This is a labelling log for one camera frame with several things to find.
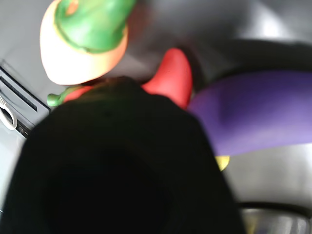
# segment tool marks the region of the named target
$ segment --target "stainless steel sink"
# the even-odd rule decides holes
[[[64,90],[47,78],[39,55],[40,22],[50,3],[0,1],[0,65],[43,102]],[[197,91],[236,69],[311,70],[310,12],[310,0],[139,0],[127,53],[107,77],[147,80],[171,46],[187,52]],[[225,175],[240,202],[312,210],[311,157],[309,144],[253,152],[233,157]]]
[[[285,204],[312,211],[312,144],[233,156],[224,175],[239,202]]]
[[[244,209],[246,232],[249,234],[310,234],[310,221],[293,212]]]

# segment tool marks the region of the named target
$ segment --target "metal surface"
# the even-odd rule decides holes
[[[238,202],[278,203],[312,210],[312,144],[234,156],[224,175]]]
[[[311,70],[312,4],[309,0],[250,0],[234,37],[214,45],[234,70]]]
[[[278,210],[243,209],[247,234],[310,234],[310,221],[296,213]]]

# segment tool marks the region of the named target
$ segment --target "toy eggplant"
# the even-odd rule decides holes
[[[259,71],[223,78],[188,110],[216,155],[240,155],[312,142],[312,73]]]
[[[128,41],[126,20],[136,0],[55,0],[41,24],[40,51],[48,78],[76,85],[112,70]]]

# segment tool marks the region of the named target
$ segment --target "yellow object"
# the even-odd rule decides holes
[[[215,160],[220,168],[220,171],[223,171],[230,163],[230,156],[216,156]]]
[[[54,17],[59,2],[51,3],[41,23],[41,60],[48,78],[56,84],[76,85],[111,71],[125,53],[128,28],[125,27],[120,44],[108,52],[92,54],[75,49],[63,40],[55,27]]]

